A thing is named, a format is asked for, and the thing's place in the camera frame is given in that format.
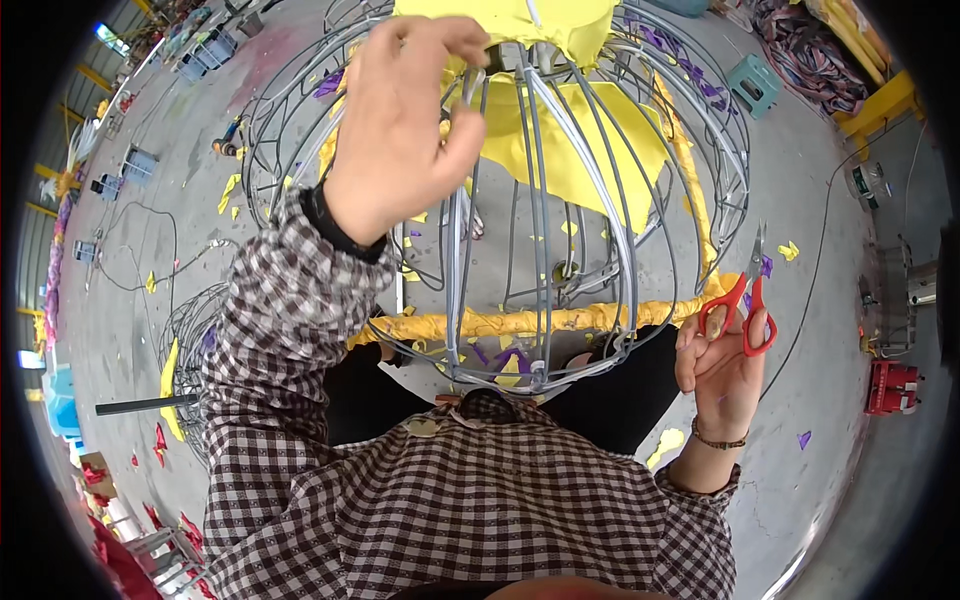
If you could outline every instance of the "checkered sleeve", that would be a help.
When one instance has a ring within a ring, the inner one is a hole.
[[[278,225],[234,259],[217,347],[203,368],[208,561],[280,515],[295,474],[328,461],[324,369],[344,358],[345,341],[396,272],[389,251],[371,264],[334,249],[298,193],[278,210]]]
[[[667,477],[669,469],[654,477],[669,501],[655,567],[660,592],[673,598],[730,598],[736,564],[724,513],[739,484],[740,465],[733,466],[726,486],[710,494],[678,489]]]

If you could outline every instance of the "person's left hand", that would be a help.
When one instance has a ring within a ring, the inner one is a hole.
[[[717,306],[709,321],[721,321],[725,306]],[[697,426],[711,442],[735,442],[747,435],[760,401],[764,355],[743,353],[743,316],[739,310],[727,332],[709,342],[700,331],[699,315],[684,321],[677,333],[677,362],[674,374],[684,394],[694,392]],[[750,345],[757,348],[766,336],[766,308],[757,310],[748,332]]]
[[[480,113],[454,107],[441,144],[440,81],[449,55],[485,65],[489,42],[468,17],[399,16],[377,25],[354,54],[324,195],[357,244],[372,244],[464,182],[486,127]]]

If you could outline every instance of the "black pants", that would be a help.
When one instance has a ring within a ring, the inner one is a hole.
[[[643,339],[654,329],[644,326],[637,335]],[[541,409],[561,427],[605,450],[633,454],[680,392],[673,374],[676,332],[668,326],[622,364],[574,382]],[[602,351],[598,349],[593,358]],[[382,371],[379,361],[380,346],[365,344],[327,370],[324,389],[330,397],[326,417],[331,444],[375,438],[432,406]]]

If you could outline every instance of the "black pipe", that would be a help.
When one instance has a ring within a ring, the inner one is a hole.
[[[196,394],[185,394],[183,396],[170,396],[166,398],[151,398],[149,400],[133,400],[131,402],[112,402],[110,404],[97,404],[97,417],[106,415],[121,415],[123,413],[133,413],[136,411],[149,411],[154,408],[163,408],[164,406],[186,406],[187,404],[196,404],[198,401]]]

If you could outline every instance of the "teal plastic stool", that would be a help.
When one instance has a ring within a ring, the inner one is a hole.
[[[727,74],[730,88],[750,107],[750,116],[760,118],[777,100],[783,83],[766,61],[748,54]]]

